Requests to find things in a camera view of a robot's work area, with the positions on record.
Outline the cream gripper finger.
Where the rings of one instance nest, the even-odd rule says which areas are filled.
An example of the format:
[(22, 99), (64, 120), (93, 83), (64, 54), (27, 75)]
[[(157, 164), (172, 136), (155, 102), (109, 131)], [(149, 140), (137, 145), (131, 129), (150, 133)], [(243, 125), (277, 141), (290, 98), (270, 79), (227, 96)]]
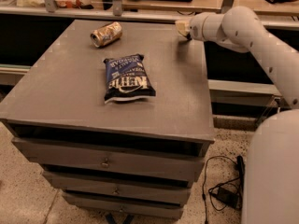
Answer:
[(187, 37), (190, 34), (190, 21), (189, 20), (179, 20), (175, 21), (176, 28), (178, 32)]

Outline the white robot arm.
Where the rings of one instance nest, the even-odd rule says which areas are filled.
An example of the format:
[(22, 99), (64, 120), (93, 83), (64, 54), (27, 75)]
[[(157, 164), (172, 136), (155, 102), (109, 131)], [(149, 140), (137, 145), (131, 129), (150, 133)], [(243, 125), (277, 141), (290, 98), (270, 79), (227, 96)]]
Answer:
[(250, 53), (280, 94), (252, 136), (242, 179), (241, 224), (299, 224), (299, 52), (248, 7), (175, 21), (189, 39)]

